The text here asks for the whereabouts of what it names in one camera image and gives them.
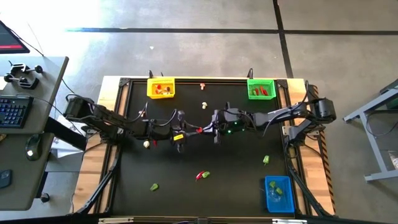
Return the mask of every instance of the computer monitor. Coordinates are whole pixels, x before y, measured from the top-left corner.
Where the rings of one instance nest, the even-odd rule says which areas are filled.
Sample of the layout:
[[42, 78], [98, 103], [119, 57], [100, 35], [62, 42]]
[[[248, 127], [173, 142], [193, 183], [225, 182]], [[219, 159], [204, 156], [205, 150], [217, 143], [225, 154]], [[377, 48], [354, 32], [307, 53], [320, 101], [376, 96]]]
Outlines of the computer monitor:
[[0, 54], [29, 53], [30, 50], [0, 21]]

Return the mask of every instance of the wooden board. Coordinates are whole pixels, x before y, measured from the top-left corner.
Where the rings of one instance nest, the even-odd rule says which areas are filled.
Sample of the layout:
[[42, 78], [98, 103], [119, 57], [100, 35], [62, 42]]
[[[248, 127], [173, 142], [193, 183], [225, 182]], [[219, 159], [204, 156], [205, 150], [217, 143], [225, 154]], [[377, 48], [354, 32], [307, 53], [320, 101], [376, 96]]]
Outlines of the wooden board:
[[[101, 91], [99, 93], [98, 104], [107, 107], [109, 110], [113, 110], [116, 102], [116, 97], [118, 95], [120, 76], [116, 77], [104, 77]], [[303, 79], [287, 79], [289, 85], [289, 95], [292, 104], [302, 101], [305, 95], [305, 85]], [[124, 88], [122, 94], [127, 95], [127, 88]], [[124, 102], [121, 102], [121, 107], [119, 109], [119, 114], [124, 111]], [[303, 119], [295, 119], [295, 124], [299, 124]], [[98, 136], [92, 137], [89, 140], [87, 147], [91, 147], [100, 141]], [[306, 144], [313, 147], [319, 151], [318, 143], [312, 141], [311, 139], [306, 139]], [[75, 196], [73, 198], [73, 204], [75, 206], [75, 211], [81, 208], [85, 202], [89, 199], [91, 194], [94, 192], [100, 181], [101, 169], [103, 164], [103, 159], [105, 155], [105, 145], [101, 145], [96, 149], [88, 151], [84, 158], [80, 169], [80, 175], [76, 185]], [[111, 166], [114, 158], [114, 153], [116, 149], [114, 147], [111, 156]], [[323, 168], [322, 159], [316, 153], [312, 152], [311, 149], [306, 147], [301, 147], [300, 152], [302, 155], [303, 168], [305, 171], [305, 179], [308, 188], [314, 194], [315, 198], [321, 203], [323, 208], [334, 214], [332, 198], [330, 196], [330, 189], [328, 186], [328, 181], [325, 175], [325, 170]], [[305, 211], [303, 195], [300, 188], [296, 185], [298, 206], [302, 212]], [[106, 206], [106, 201], [108, 198], [109, 184], [104, 191], [104, 197], [101, 203], [100, 211], [103, 212]]]

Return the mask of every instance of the concrete floor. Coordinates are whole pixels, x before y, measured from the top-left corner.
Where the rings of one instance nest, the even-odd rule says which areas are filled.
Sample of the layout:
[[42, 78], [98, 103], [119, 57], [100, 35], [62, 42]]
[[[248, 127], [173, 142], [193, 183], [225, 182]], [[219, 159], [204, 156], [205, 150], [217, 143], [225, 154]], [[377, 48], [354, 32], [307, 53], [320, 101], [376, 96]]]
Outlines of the concrete floor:
[[[12, 4], [25, 7], [13, 9]], [[398, 30], [395, 0], [279, 0], [279, 6], [285, 29]], [[150, 69], [170, 76], [241, 77], [253, 67], [255, 77], [286, 77], [277, 34], [63, 31], [66, 27], [276, 29], [271, 0], [2, 1], [0, 10], [0, 19], [37, 46], [29, 21], [46, 55], [69, 56], [65, 81], [78, 94], [94, 100], [103, 76], [147, 75]], [[365, 183], [364, 174], [378, 172], [376, 160], [363, 129], [344, 124], [341, 118], [397, 78], [398, 36], [286, 38], [294, 77], [309, 80], [319, 87], [321, 96], [335, 102], [338, 119], [327, 126], [326, 140], [337, 215], [397, 223], [398, 178]], [[61, 110], [67, 93], [62, 86], [57, 95]], [[79, 170], [78, 162], [73, 166], [59, 163], [49, 168]], [[34, 202], [26, 212], [0, 212], [0, 219], [68, 213], [76, 179], [76, 174], [50, 174], [45, 190], [53, 195], [51, 203]]]

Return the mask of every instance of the green basket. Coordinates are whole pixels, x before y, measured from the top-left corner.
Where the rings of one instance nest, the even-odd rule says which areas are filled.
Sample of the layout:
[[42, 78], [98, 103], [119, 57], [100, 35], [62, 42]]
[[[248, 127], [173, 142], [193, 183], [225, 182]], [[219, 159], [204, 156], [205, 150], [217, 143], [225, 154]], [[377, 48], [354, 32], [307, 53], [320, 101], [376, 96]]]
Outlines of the green basket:
[[[268, 93], [268, 96], [261, 93], [261, 87]], [[276, 96], [274, 80], [248, 79], [248, 95], [250, 100], [271, 100]]]

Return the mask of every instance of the keyboard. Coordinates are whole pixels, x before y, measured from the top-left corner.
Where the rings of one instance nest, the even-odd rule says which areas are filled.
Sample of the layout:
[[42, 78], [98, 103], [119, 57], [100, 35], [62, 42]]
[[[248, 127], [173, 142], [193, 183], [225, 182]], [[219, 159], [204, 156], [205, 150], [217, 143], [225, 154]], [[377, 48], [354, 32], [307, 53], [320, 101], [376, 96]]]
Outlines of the keyboard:
[[0, 95], [0, 128], [23, 128], [33, 97]]

